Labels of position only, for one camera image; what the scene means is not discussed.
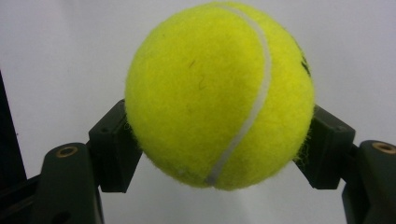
white curved seam line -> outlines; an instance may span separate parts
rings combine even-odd
[[[264,54],[264,74],[262,76],[262,83],[261,83],[257,98],[253,104],[253,107],[250,110],[248,118],[242,124],[241,129],[238,131],[237,135],[231,140],[230,144],[222,152],[220,158],[214,164],[209,176],[205,180],[205,182],[210,186],[216,185],[216,182],[219,178],[219,175],[221,173],[221,170],[222,170],[224,164],[227,162],[227,160],[230,158],[233,151],[236,149],[236,147],[239,145],[239,143],[242,141],[242,139],[248,133],[251,126],[253,126],[254,121],[256,120],[260,111],[262,110],[262,107],[265,104],[265,99],[267,98],[268,90],[270,88],[271,67],[272,67],[271,66],[272,60],[271,60],[270,50],[268,47],[268,41],[265,37],[265,32],[264,32],[264,30],[262,30],[260,25],[257,22],[255,22],[254,20],[252,20],[247,14],[245,14],[243,11],[241,11],[239,9],[236,9],[233,7],[228,7],[228,6],[220,6],[220,7],[224,8],[228,11],[231,11],[232,13],[234,13],[237,16],[244,19],[258,35],[259,40],[262,44],[263,54]]]

tennis ball logo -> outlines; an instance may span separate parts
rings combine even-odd
[[[241,189],[294,159],[314,91],[306,59],[278,23],[210,3],[159,24],[134,56],[125,105],[134,136],[166,174]]]

fuzzy felt surface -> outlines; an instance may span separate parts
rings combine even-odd
[[[252,117],[265,78],[269,86]],[[231,190],[263,181],[296,156],[314,88],[304,54],[278,23],[240,3],[209,3],[151,31],[130,67],[125,105],[134,136],[161,170],[194,187]],[[208,183],[241,127],[246,131]]]

